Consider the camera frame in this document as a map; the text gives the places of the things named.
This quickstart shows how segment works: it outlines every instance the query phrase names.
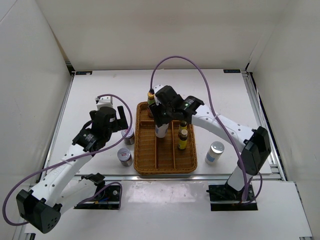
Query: black mount plate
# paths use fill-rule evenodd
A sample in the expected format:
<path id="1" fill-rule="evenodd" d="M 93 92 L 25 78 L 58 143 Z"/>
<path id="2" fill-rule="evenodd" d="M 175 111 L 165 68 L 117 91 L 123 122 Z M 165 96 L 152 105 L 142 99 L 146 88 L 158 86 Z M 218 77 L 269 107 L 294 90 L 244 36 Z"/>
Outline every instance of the black mount plate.
<path id="1" fill-rule="evenodd" d="M 100 210 L 118 210 L 120 201 L 120 186 L 111 185 L 104 190 L 104 195 L 100 198 L 103 201 L 96 203 L 96 201 L 88 201 L 86 203 L 78 204 L 74 209 L 100 209 Z"/>
<path id="2" fill-rule="evenodd" d="M 249 204 L 239 204 L 241 195 L 231 196 L 226 191 L 225 185 L 209 185 L 207 190 L 210 196 L 211 211 L 257 211 L 257 203 L 255 201 Z M 252 185 L 248 188 L 247 201 L 251 201 L 255 197 Z"/>

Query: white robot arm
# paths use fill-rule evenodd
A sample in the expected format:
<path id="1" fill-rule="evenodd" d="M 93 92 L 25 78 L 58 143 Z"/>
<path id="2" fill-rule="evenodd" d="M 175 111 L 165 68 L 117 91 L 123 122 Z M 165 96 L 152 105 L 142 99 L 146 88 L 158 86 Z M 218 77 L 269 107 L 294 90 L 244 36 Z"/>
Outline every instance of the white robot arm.
<path id="1" fill-rule="evenodd" d="M 66 164 L 52 169 L 31 190 L 21 190 L 16 196 L 20 216 L 44 234 L 57 225 L 61 215 L 68 209 L 92 197 L 105 186 L 105 177 L 99 173 L 82 178 L 72 187 L 67 186 L 93 157 L 88 155 L 76 158 L 77 156 L 98 151 L 110 140 L 112 133 L 128 129 L 123 107 L 118 106 L 120 118 L 117 119 L 111 97 L 100 98 L 96 106 L 98 110 L 89 113 L 91 121 L 83 126 L 61 159 Z"/>
<path id="2" fill-rule="evenodd" d="M 231 144 L 229 137 L 214 117 L 211 109 L 202 100 L 194 96 L 183 99 L 168 85 L 157 85 L 154 87 L 154 92 L 155 103 L 149 108 L 157 126 L 157 137 L 163 138 L 166 135 L 166 128 L 172 120 L 184 120 L 189 124 L 208 130 Z M 249 182 L 253 176 L 258 174 L 271 152 L 268 132 L 261 126 L 254 130 L 225 116 L 219 115 L 218 117 L 241 153 L 246 178 Z M 227 180 L 225 187 L 235 195 L 239 195 L 244 190 L 244 186 L 243 171 L 237 166 Z"/>

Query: wicker tray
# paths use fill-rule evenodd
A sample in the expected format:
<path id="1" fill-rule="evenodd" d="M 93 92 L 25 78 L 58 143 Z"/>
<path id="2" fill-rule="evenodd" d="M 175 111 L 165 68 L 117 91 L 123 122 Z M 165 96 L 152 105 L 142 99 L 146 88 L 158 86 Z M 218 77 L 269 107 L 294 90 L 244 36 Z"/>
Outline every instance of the wicker tray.
<path id="1" fill-rule="evenodd" d="M 136 108 L 134 169 L 141 175 L 186 174 L 197 168 L 194 127 L 189 124 L 185 150 L 178 150 L 179 121 L 172 121 L 164 138 L 157 138 L 147 102 Z"/>

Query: white table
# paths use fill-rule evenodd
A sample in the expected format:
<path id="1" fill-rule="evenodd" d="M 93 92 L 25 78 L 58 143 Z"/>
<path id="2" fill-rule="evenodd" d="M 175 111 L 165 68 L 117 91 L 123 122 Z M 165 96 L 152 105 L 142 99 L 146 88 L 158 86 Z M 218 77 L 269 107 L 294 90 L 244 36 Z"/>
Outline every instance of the white table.
<path id="1" fill-rule="evenodd" d="M 47 164 L 53 165 L 60 161 L 72 139 L 90 119 L 89 111 L 96 109 L 95 97 L 98 95 L 110 93 L 124 99 L 133 113 L 134 127 L 136 107 L 147 99 L 151 73 L 151 70 L 113 70 L 76 75 L 52 156 Z M 207 69 L 204 74 L 211 88 L 216 111 L 239 124 L 256 128 L 256 119 L 242 74 L 224 73 L 222 69 Z M 184 98 L 193 95 L 208 103 L 205 84 L 196 70 L 158 70 L 154 84 L 171 85 Z M 224 140 L 199 127 L 195 127 L 194 131 L 198 167 L 185 180 L 171 178 L 165 181 L 137 177 L 138 173 L 133 165 L 124 167 L 117 159 L 118 149 L 125 146 L 122 142 L 113 149 L 97 154 L 79 174 L 99 172 L 109 180 L 114 176 L 119 180 L 123 179 L 122 205 L 119 211 L 70 209 L 48 234 L 40 233 L 30 224 L 25 232 L 36 233 L 35 240 L 299 240 L 300 237 L 311 236 L 295 184 L 267 180 L 268 176 L 272 176 L 268 161 L 261 169 L 265 180 L 257 199 L 257 211 L 210 211 L 210 199 L 206 190 L 213 182 L 194 180 L 193 177 L 218 176 L 217 179 L 220 180 L 216 180 L 216 183 L 224 184 L 221 176 L 227 178 L 233 172 L 237 157 L 232 146 Z M 114 133 L 107 145 L 113 144 L 120 137 L 120 133 Z M 208 166 L 204 158 L 214 141 L 223 142 L 225 151 L 215 166 Z M 133 153 L 134 146 L 129 148 Z M 254 180 L 252 185 L 257 192 L 259 182 Z"/>
<path id="2" fill-rule="evenodd" d="M 203 70 L 208 80 L 213 106 L 220 113 L 239 124 L 257 128 L 255 115 L 247 94 L 247 89 L 241 73 L 224 73 L 222 69 Z M 133 129 L 136 123 L 137 104 L 147 100 L 150 88 L 151 70 L 109 70 L 93 71 L 91 75 L 75 75 L 66 102 L 60 128 L 52 150 L 49 165 L 56 164 L 65 154 L 72 139 L 89 119 L 89 112 L 96 109 L 95 97 L 101 94 L 114 94 L 121 97 L 130 107 L 133 114 Z M 183 98 L 193 95 L 208 104 L 207 90 L 201 75 L 195 69 L 164 70 L 160 69 L 154 77 L 154 85 L 170 85 Z M 120 105 L 114 99 L 113 106 Z M 197 152 L 197 169 L 189 175 L 230 175 L 236 167 L 237 156 L 233 147 L 216 135 L 195 127 L 195 142 Z M 121 138 L 119 132 L 112 134 L 107 146 Z M 221 141 L 225 151 L 215 166 L 205 163 L 205 155 L 214 141 Z M 124 167 L 117 158 L 118 149 L 124 147 L 124 142 L 118 146 L 97 154 L 82 167 L 79 175 L 100 173 L 108 176 L 136 176 L 134 166 Z M 134 153 L 134 145 L 128 147 Z M 262 174 L 270 174 L 268 161 L 265 162 Z"/>
<path id="3" fill-rule="evenodd" d="M 265 181 L 257 211 L 210 211 L 207 181 L 122 181 L 120 210 L 70 209 L 35 240 L 299 240 L 311 231 L 292 182 Z M 253 182 L 258 190 L 259 183 Z"/>

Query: cylindrical container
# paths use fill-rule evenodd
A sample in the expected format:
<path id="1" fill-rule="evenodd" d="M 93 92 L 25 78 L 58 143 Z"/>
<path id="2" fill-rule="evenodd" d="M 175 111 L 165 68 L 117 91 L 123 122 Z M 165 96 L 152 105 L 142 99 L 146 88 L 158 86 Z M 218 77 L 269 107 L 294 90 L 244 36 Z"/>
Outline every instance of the cylindrical container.
<path id="1" fill-rule="evenodd" d="M 156 100 L 155 100 L 155 91 L 153 89 L 150 89 L 150 91 L 148 91 L 148 100 L 147 100 L 148 106 L 151 105 L 151 104 L 154 104 L 155 102 L 156 102 Z M 150 118 L 153 118 L 154 116 L 152 115 L 149 107 L 147 108 L 147 111 L 148 111 L 148 116 Z"/>
<path id="2" fill-rule="evenodd" d="M 128 129 L 121 130 L 122 137 L 127 133 Z M 135 133 L 132 128 L 130 128 L 128 135 L 124 138 L 124 143 L 126 145 L 132 145 L 135 143 Z"/>
<path id="3" fill-rule="evenodd" d="M 161 127 L 155 125 L 155 135 L 157 138 L 163 139 L 168 132 L 169 124 L 163 124 Z"/>
<path id="4" fill-rule="evenodd" d="M 214 141 L 205 156 L 206 163 L 213 165 L 220 158 L 224 151 L 224 144 L 220 141 Z"/>
<path id="5" fill-rule="evenodd" d="M 134 162 L 130 150 L 126 147 L 120 148 L 117 156 L 123 166 L 129 167 Z"/>
<path id="6" fill-rule="evenodd" d="M 185 150 L 187 148 L 187 141 L 188 131 L 186 129 L 182 129 L 181 133 L 179 134 L 178 149 Z"/>
<path id="7" fill-rule="evenodd" d="M 180 124 L 179 124 L 179 132 L 178 134 L 180 135 L 181 134 L 181 131 L 185 129 L 185 130 L 188 130 L 188 124 L 186 121 L 181 121 Z"/>

